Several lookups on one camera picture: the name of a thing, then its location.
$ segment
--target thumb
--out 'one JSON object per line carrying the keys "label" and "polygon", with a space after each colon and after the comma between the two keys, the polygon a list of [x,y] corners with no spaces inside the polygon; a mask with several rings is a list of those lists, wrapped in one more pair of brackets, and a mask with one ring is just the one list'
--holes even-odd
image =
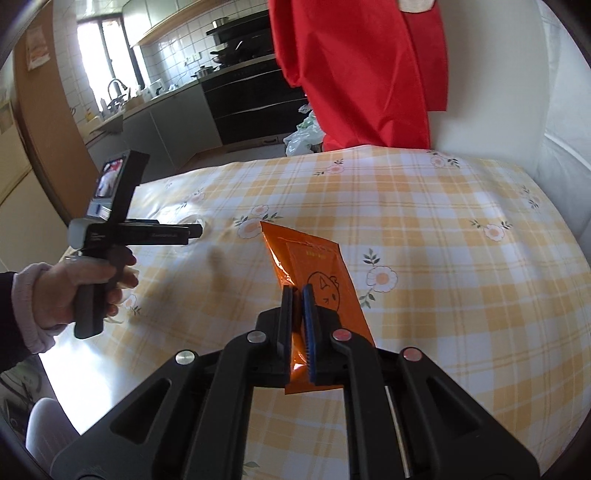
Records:
{"label": "thumb", "polygon": [[66,259],[66,274],[75,286],[107,283],[116,272],[113,265],[100,258],[70,257]]}

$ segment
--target red fabric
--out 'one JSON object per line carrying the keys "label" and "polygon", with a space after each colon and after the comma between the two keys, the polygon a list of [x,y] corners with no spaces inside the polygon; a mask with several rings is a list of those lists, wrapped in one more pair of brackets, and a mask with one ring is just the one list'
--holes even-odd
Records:
{"label": "red fabric", "polygon": [[447,110],[449,74],[447,46],[439,5],[436,2],[427,12],[403,14],[417,53],[427,110],[444,112]]}
{"label": "red fabric", "polygon": [[301,86],[325,150],[430,148],[417,56],[395,0],[269,0],[277,62]]}

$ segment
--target cartoon face drawing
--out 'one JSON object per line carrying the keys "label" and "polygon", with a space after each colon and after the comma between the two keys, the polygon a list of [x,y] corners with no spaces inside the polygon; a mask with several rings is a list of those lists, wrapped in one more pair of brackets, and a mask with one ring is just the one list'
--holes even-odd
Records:
{"label": "cartoon face drawing", "polygon": [[329,277],[322,272],[314,272],[308,277],[308,283],[312,284],[314,288],[314,298],[318,306],[338,311],[340,295],[336,277]]}

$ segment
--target orange plastic package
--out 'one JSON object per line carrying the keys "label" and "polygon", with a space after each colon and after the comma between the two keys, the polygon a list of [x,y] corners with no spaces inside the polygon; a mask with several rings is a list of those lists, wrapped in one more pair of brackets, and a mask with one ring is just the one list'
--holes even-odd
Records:
{"label": "orange plastic package", "polygon": [[[363,335],[374,345],[339,244],[273,223],[261,222],[261,226],[280,285],[302,291],[305,285],[312,284],[316,304],[336,310],[344,328]],[[285,393],[337,388],[316,387],[310,383],[304,338],[302,323],[295,321],[291,334],[291,381]]]}

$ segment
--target tablecloth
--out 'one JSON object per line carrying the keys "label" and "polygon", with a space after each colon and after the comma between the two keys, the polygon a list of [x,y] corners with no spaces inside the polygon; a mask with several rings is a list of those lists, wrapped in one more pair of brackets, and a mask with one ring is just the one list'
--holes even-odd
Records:
{"label": "tablecloth", "polygon": [[[542,471],[589,411],[591,271],[519,167],[356,147],[145,184],[130,217],[200,220],[204,235],[187,246],[134,248],[140,283],[115,318],[122,323],[84,342],[68,328],[44,354],[70,418],[76,378],[101,376],[76,393],[76,408],[84,404],[96,421],[177,351],[220,349],[280,304],[261,220],[338,242],[377,346],[421,348]],[[82,361],[81,349],[94,360]],[[73,369],[78,376],[68,378]],[[91,410],[92,389],[105,386]],[[257,388],[245,462],[250,478],[346,478],[341,391]]]}

